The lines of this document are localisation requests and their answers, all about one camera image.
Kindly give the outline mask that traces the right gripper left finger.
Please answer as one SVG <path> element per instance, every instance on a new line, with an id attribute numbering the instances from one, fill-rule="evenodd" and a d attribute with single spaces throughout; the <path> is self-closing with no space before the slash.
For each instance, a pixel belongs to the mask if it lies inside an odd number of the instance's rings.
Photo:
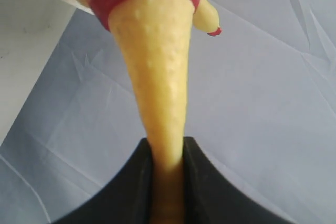
<path id="1" fill-rule="evenodd" d="M 55 224 L 149 223 L 152 153 L 143 138 L 126 164 L 96 195 Z"/>

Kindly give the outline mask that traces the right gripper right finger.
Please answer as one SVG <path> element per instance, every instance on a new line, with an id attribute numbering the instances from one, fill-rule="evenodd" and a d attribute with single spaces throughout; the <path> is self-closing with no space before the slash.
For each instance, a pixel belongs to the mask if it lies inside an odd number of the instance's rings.
<path id="1" fill-rule="evenodd" d="M 193 137 L 184 137 L 185 223 L 287 224 L 238 190 L 207 158 Z"/>

